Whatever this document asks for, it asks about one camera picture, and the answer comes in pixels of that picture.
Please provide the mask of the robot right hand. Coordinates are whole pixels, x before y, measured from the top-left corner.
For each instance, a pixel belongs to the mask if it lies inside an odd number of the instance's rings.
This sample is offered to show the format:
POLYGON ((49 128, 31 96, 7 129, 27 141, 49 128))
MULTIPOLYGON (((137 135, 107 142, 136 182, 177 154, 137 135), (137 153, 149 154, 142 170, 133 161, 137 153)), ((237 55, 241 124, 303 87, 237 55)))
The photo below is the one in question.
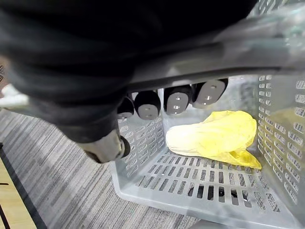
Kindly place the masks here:
POLYGON ((246 18, 254 0, 3 0, 0 57, 31 111, 98 163, 127 156, 117 110, 158 49, 246 18))

